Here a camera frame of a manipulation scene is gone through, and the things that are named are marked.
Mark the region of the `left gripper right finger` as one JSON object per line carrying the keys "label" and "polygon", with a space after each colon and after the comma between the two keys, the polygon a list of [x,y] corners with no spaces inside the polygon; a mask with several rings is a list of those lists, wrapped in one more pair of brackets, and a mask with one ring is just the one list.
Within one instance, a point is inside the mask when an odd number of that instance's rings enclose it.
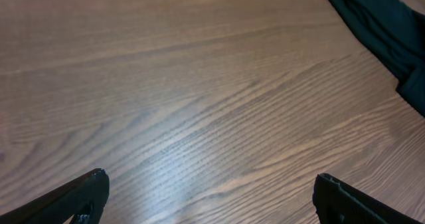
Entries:
{"label": "left gripper right finger", "polygon": [[328,173],[317,175],[312,201],[321,224],[421,224]]}

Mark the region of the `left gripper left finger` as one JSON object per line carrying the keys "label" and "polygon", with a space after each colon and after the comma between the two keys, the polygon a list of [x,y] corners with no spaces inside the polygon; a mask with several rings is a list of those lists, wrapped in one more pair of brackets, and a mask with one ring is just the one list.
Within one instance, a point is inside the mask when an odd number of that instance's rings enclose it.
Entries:
{"label": "left gripper left finger", "polygon": [[1,216],[2,223],[100,222],[110,192],[110,180],[96,168]]}

